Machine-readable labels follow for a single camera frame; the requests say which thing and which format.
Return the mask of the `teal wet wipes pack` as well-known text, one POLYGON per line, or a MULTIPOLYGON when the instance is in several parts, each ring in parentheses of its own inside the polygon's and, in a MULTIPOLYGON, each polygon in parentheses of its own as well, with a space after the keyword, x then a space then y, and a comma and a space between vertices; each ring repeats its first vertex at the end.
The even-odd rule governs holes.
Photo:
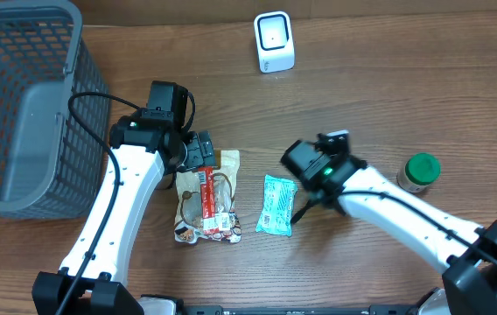
POLYGON ((294 181, 266 175, 262 211, 255 231, 291 237, 291 217, 297 191, 294 181))

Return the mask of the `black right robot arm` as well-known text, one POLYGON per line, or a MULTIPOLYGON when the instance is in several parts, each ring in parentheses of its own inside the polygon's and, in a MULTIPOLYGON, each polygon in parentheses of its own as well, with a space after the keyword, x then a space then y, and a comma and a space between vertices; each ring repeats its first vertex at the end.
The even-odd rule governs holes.
POLYGON ((321 204, 384 230, 441 275, 443 288, 410 314, 497 314, 497 220, 482 227, 394 185, 351 154, 345 130, 297 140, 280 162, 309 194, 293 222, 321 204))

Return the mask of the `beige Pantree snack pouch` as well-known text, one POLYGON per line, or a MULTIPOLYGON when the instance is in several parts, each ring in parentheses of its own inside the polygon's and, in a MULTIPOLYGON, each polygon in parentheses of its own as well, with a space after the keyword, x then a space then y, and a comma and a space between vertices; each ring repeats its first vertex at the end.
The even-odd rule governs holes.
POLYGON ((198 171, 180 173, 176 179, 178 207, 175 216, 176 242, 195 244, 200 239, 237 243, 242 227, 235 212, 236 177, 241 164, 238 150, 219 150, 213 169, 215 219, 219 231, 206 235, 202 228, 202 204, 198 171))

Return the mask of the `red stick sachet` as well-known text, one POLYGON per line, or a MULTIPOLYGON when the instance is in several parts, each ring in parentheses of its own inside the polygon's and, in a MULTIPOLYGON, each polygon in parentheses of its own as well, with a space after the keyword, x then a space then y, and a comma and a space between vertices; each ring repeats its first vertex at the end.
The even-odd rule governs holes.
POLYGON ((215 219, 214 169, 211 166, 198 169, 200 195, 202 204, 202 228, 205 235, 219 231, 215 219))

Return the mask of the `green lidded jar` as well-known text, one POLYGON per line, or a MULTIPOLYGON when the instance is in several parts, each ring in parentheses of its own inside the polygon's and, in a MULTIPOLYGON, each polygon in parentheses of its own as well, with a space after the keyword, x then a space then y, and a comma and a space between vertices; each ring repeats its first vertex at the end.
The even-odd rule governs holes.
POLYGON ((420 193, 431 186, 440 176, 441 164, 430 153, 421 152, 412 156, 397 173, 398 185, 410 192, 420 193))

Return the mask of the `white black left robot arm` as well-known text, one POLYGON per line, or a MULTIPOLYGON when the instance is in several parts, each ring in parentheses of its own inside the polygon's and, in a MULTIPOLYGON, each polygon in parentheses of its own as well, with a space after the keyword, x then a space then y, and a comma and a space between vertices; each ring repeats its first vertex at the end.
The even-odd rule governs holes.
POLYGON ((68 100, 71 117, 101 146, 108 164, 87 221, 55 273, 38 274, 31 291, 38 314, 181 314, 174 297, 134 298, 126 287, 131 250, 145 209, 166 175, 214 166, 206 132, 192 131, 193 94, 153 81, 145 106, 122 116, 103 140, 68 100))

